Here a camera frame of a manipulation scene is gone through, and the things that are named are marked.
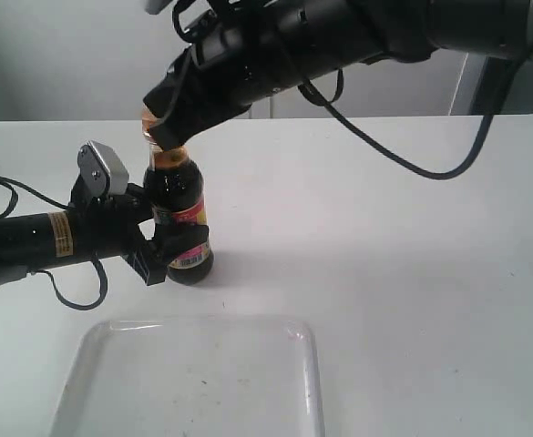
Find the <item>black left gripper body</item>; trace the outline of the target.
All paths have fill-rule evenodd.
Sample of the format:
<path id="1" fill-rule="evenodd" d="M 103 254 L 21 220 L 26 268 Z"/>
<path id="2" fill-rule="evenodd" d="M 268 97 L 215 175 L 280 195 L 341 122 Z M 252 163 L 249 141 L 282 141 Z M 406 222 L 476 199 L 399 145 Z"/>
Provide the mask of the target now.
<path id="1" fill-rule="evenodd" d="M 152 219 L 152 208 L 134 205 L 127 195 L 94 198 L 81 178 L 71 190 L 71 211 L 78 218 L 75 248 L 84 240 L 88 252 L 99 259 L 121 257 L 148 286 L 166 279 L 166 267 L 152 263 L 152 241 L 146 239 L 139 224 Z"/>

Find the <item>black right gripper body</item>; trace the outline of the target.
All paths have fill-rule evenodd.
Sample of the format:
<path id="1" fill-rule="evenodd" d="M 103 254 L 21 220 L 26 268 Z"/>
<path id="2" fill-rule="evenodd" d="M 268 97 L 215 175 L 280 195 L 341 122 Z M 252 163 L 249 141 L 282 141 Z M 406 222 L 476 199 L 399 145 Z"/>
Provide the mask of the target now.
<path id="1" fill-rule="evenodd" d="M 302 39 L 301 1 L 210 1 L 183 38 L 183 92 L 197 102 L 246 107 L 302 84 L 292 55 Z"/>

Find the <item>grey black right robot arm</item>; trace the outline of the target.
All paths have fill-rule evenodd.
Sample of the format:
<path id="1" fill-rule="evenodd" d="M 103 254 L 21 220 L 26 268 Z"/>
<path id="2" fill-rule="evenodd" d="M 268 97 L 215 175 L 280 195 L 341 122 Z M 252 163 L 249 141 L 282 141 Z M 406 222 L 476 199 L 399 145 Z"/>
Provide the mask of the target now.
<path id="1" fill-rule="evenodd" d="M 533 1 L 213 1 L 174 28 L 186 49 L 144 99 L 165 150 L 353 64 L 439 49 L 515 59 L 533 45 Z"/>

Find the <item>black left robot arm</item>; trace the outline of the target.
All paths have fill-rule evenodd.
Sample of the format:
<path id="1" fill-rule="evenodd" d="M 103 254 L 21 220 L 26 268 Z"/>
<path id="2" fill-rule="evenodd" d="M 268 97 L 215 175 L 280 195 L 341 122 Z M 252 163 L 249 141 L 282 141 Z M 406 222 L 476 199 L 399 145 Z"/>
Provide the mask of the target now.
<path id="1" fill-rule="evenodd" d="M 169 264 L 209 236 L 205 225 L 170 220 L 146 239 L 140 223 L 153 211 L 143 188 L 130 184 L 121 195 L 94 197 L 76 181 L 59 211 L 0 215 L 0 286 L 40 270 L 121 257 L 147 285 L 164 281 Z"/>

